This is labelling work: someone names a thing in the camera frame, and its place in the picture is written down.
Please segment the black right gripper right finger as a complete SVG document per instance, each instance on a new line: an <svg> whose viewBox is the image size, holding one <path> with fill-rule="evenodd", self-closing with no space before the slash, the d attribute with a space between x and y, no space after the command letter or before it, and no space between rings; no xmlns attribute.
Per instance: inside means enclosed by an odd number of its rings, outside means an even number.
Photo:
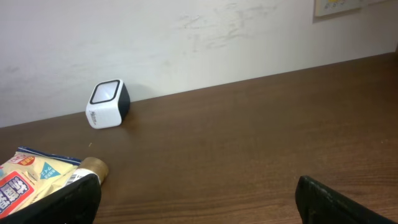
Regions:
<svg viewBox="0 0 398 224"><path fill-rule="evenodd" d="M395 224L307 175L298 180L295 203L306 224Z"/></svg>

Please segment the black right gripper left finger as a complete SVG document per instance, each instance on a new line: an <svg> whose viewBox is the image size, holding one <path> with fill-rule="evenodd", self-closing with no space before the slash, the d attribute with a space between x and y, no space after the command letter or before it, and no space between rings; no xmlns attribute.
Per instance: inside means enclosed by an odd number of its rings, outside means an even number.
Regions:
<svg viewBox="0 0 398 224"><path fill-rule="evenodd" d="M101 186L89 174L39 201L1 218L1 223L93 223L101 201Z"/></svg>

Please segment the white tube with gold cap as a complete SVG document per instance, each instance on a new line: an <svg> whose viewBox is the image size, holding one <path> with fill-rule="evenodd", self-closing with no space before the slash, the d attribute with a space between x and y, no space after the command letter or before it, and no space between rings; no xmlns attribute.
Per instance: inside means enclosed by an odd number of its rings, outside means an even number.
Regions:
<svg viewBox="0 0 398 224"><path fill-rule="evenodd" d="M98 158L87 157L72 173L69 179L65 182L64 186L69 185L89 174L94 174L97 176L98 182L101 185L109 174L108 165Z"/></svg>

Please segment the yellow snack bag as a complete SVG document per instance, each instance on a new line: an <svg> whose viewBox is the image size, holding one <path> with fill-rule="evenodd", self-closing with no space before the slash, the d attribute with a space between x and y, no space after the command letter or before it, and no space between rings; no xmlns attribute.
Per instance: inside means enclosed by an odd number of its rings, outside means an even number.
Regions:
<svg viewBox="0 0 398 224"><path fill-rule="evenodd" d="M1 218L61 189L81 160L18 147L1 165Z"/></svg>

